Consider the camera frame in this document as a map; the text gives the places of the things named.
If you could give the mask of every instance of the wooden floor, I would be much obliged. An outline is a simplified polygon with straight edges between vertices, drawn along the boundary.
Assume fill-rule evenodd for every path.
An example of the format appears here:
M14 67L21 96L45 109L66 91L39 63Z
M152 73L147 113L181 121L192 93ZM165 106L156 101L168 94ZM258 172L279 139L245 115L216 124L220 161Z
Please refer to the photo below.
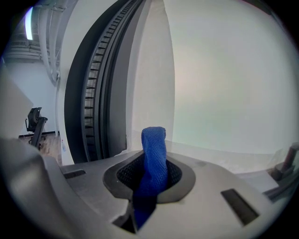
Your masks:
M61 161L61 146L60 146L60 135L58 137L55 134L43 135L41 139L41 154L44 156L52 156L56 159L59 166L62 166ZM19 140L28 143L31 137L19 138Z

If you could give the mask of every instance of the black rail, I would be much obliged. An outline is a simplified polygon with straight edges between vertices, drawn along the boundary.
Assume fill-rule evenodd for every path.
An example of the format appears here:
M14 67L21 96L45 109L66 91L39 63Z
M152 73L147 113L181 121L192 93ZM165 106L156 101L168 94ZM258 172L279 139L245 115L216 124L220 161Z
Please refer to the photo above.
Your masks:
M109 157L107 104L117 48L142 0L127 2L107 25L89 61L81 99L81 129L88 161Z
M87 162L82 135L82 89L85 88L86 69L93 55L94 47L111 19L128 3L128 0L117 0L112 4L86 33L72 61L64 98L64 123L70 153L74 163Z

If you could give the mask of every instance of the black mesh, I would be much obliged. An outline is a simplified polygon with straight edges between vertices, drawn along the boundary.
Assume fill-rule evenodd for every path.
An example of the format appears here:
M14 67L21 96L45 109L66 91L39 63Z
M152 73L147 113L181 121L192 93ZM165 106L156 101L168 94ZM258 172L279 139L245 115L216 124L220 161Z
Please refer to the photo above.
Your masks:
M168 171L168 183L167 188L175 185L182 177L182 170L166 160L166 166ZM124 185L135 191L144 175L144 154L136 158L134 161L121 168L117 172L117 178Z
M166 166L168 171L168 184L167 188L171 188L173 185L175 185L178 181L180 181L182 177L182 170L173 164L172 162L169 162L166 160Z
M121 168L117 172L117 178L124 185L135 191L144 175L144 154Z

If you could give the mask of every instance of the chair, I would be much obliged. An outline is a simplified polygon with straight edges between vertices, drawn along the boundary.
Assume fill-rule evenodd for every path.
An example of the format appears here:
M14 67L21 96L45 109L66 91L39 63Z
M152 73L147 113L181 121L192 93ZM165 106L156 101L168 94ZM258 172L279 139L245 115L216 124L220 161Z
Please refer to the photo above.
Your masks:
M29 141L29 144L33 145L34 147L37 147L38 149L41 148L40 141L42 138L43 127L48 120L46 117L40 117L41 109L41 107L32 108L28 114L28 125L27 119L25 120L27 132L31 131L34 133L33 137Z

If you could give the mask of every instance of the blue fabric strip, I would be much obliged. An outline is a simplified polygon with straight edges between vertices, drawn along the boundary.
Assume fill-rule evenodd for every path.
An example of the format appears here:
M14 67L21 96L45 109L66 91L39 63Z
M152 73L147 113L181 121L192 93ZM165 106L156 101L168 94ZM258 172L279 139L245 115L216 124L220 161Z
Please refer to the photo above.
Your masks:
M165 137L166 130L163 127L148 127L141 133L145 173L133 196L138 228L155 209L157 195L167 187Z

